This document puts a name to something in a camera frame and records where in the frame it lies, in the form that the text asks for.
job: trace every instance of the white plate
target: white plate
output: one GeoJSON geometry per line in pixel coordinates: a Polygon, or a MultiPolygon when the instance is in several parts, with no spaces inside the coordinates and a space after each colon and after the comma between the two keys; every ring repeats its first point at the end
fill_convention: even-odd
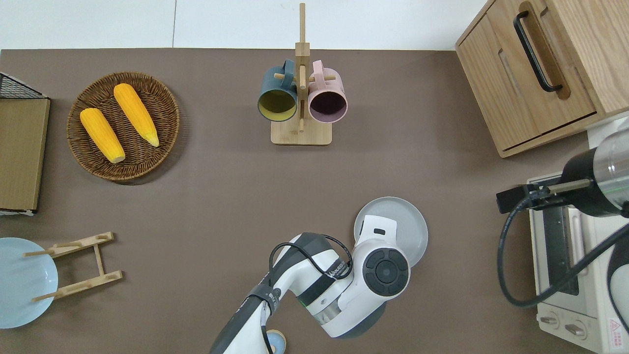
{"type": "Polygon", "coordinates": [[[53,298],[31,299],[57,291],[57,267],[47,254],[24,257],[25,252],[43,251],[36,243],[15,237],[0,238],[0,328],[15,328],[41,316],[53,298]]]}
{"type": "Polygon", "coordinates": [[[398,223],[396,242],[411,266],[417,264],[428,247],[428,226],[419,210],[402,198],[382,197],[367,203],[354,222],[354,239],[358,241],[365,215],[377,215],[398,223]]]}

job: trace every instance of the black cable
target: black cable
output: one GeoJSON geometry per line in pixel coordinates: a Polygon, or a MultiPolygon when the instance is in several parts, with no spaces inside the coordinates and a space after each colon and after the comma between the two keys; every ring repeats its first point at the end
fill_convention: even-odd
{"type": "Polygon", "coordinates": [[[264,344],[267,346],[267,352],[269,352],[269,354],[273,354],[273,349],[271,348],[271,343],[269,342],[269,336],[267,335],[267,326],[263,324],[260,327],[262,329],[264,344]]]}
{"type": "MultiPolygon", "coordinates": [[[[349,275],[352,272],[352,268],[353,268],[353,259],[352,259],[352,254],[350,253],[349,249],[347,249],[347,247],[345,247],[345,245],[335,239],[334,237],[328,236],[328,235],[323,235],[325,238],[333,241],[334,243],[337,243],[339,246],[341,246],[343,248],[343,250],[347,253],[347,256],[349,257],[349,260],[347,261],[347,266],[348,266],[348,271],[345,273],[345,275],[339,276],[339,277],[334,277],[337,280],[341,280],[341,279],[345,279],[347,277],[349,277],[349,275]]],[[[317,269],[317,271],[321,274],[326,274],[325,270],[321,269],[321,267],[319,267],[319,265],[316,264],[315,260],[312,258],[312,256],[310,254],[308,254],[308,252],[306,252],[305,249],[303,249],[301,246],[294,244],[294,243],[290,243],[290,242],[282,242],[280,244],[278,244],[277,246],[275,246],[275,248],[273,249],[273,251],[271,251],[271,254],[269,256],[269,273],[272,272],[273,270],[273,257],[275,256],[275,253],[277,252],[278,249],[284,247],[284,246],[289,246],[289,247],[295,247],[301,254],[304,255],[304,257],[306,257],[310,263],[313,265],[313,267],[315,269],[317,269]]]]}
{"type": "Polygon", "coordinates": [[[598,244],[598,246],[592,249],[590,253],[585,255],[585,257],[583,257],[581,261],[575,264],[572,268],[568,269],[564,277],[561,278],[558,282],[551,284],[551,286],[549,286],[546,290],[540,292],[536,297],[530,300],[518,300],[514,298],[511,293],[509,293],[506,282],[504,281],[504,240],[506,239],[507,232],[509,231],[509,227],[511,226],[513,218],[515,218],[515,215],[524,210],[525,206],[536,197],[537,196],[534,194],[529,195],[528,197],[521,200],[520,203],[518,203],[516,207],[511,211],[511,213],[509,213],[509,216],[504,222],[503,230],[500,233],[500,241],[498,242],[498,282],[500,283],[500,289],[503,291],[503,294],[507,298],[507,300],[518,307],[532,307],[553,296],[554,293],[565,287],[572,278],[576,277],[577,274],[579,274],[583,269],[590,265],[590,263],[592,263],[598,256],[607,251],[607,249],[612,247],[623,237],[629,236],[629,224],[627,224],[616,230],[616,232],[614,232],[610,237],[598,244]]]}

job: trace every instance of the black drawer handle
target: black drawer handle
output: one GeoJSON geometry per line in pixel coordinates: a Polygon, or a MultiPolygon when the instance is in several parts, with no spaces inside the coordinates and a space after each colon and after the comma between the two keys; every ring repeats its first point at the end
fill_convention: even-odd
{"type": "Polygon", "coordinates": [[[528,11],[522,11],[513,20],[513,26],[515,27],[515,32],[518,34],[518,38],[522,43],[522,48],[524,48],[524,53],[526,53],[526,57],[528,57],[528,61],[531,63],[531,67],[533,68],[533,72],[535,73],[535,77],[537,77],[537,81],[540,83],[542,89],[546,92],[555,92],[560,90],[563,85],[552,86],[548,80],[546,80],[546,76],[542,71],[542,67],[540,66],[540,62],[537,60],[535,53],[533,52],[533,47],[531,47],[531,43],[528,41],[528,37],[524,32],[524,27],[520,23],[520,20],[528,16],[528,11]]]}

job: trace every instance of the corn cob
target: corn cob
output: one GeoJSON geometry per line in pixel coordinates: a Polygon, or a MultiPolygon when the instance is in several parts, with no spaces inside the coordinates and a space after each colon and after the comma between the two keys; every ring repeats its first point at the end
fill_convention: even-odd
{"type": "Polygon", "coordinates": [[[125,151],[113,129],[98,108],[86,108],[80,114],[81,124],[98,149],[111,163],[125,159],[125,151]]]}
{"type": "Polygon", "coordinates": [[[155,124],[135,89],[129,84],[117,84],[114,97],[140,136],[151,145],[159,146],[155,124]]]}

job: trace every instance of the wicker basket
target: wicker basket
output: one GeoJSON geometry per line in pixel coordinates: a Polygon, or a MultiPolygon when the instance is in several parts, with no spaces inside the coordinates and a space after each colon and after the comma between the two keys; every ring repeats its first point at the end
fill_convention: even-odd
{"type": "Polygon", "coordinates": [[[79,164],[94,176],[110,181],[129,181],[154,170],[171,152],[179,135],[179,107],[166,85],[141,72],[115,72],[98,79],[77,97],[68,116],[67,138],[79,164]],[[119,83],[135,88],[153,118],[160,145],[154,147],[140,137],[114,98],[119,83]],[[85,108],[103,112],[125,150],[125,159],[109,162],[90,139],[79,115],[85,108]]]}

